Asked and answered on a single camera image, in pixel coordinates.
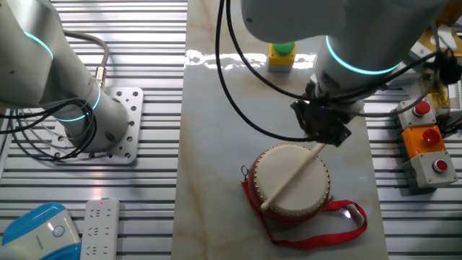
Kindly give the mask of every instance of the drum head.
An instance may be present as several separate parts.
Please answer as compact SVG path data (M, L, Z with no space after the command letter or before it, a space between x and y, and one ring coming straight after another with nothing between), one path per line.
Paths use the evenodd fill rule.
M266 151L256 163L254 185L263 202L272 195L288 176L311 153L295 144L278 144ZM285 190L270 204L281 215L302 216L314 213L323 206L330 188L327 169L319 158L300 171Z

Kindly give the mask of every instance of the electrical outlet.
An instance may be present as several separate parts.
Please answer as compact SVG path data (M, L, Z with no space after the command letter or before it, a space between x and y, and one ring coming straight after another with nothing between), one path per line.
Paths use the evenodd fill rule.
M81 260L116 259L119 207L115 199L87 202Z

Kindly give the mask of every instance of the red button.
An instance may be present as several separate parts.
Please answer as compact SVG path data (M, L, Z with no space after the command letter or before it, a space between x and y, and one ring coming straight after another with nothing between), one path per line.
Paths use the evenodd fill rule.
M414 107L413 112L416 116L423 116L424 114L430 112L430 104L426 101L420 101Z
M424 141L426 145L436 145L440 142L440 140L441 136L436 130L427 129L422 134L422 141Z
M438 172L442 173L448 169L448 164L443 160L438 160L433 164L433 168Z

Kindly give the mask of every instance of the drum strap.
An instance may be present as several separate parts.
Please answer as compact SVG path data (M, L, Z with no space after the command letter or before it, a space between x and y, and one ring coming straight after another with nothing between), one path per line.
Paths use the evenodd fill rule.
M247 195L247 199L250 202L250 205L252 206L252 209L254 212L257 213L258 217L260 218L261 222L263 223L263 226L265 227L266 233L268 234L268 237L271 239L271 242L290 247L290 248L297 248L297 249L314 249L314 248L320 248L324 246L333 246L339 243L351 241L357 237L359 237L361 234L363 234L366 229L367 229L367 218L366 218L366 213L364 210L355 202L349 201L349 200L343 200L343 201L331 201L331 203L327 204L324 207L324 211L333 211L333 210L338 210L346 207L349 204L353 204L359 211L359 213L364 217L364 222L362 223L362 226L356 230L353 231L348 231L344 233L338 233L338 234L328 234L328 235L317 235L312 238L308 238L305 240L301 241L287 241L287 240L274 240L271 234L268 231L268 228L263 221L263 215L261 212L257 209L256 205L252 202L252 199L250 197L250 192L248 189L248 181L242 181L241 182L245 191L245 195Z

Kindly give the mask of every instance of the blue device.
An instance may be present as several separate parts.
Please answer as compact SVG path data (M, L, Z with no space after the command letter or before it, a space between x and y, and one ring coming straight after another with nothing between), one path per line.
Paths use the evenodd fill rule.
M79 260L82 243L67 209L43 204L15 220L4 233L3 246L18 260Z

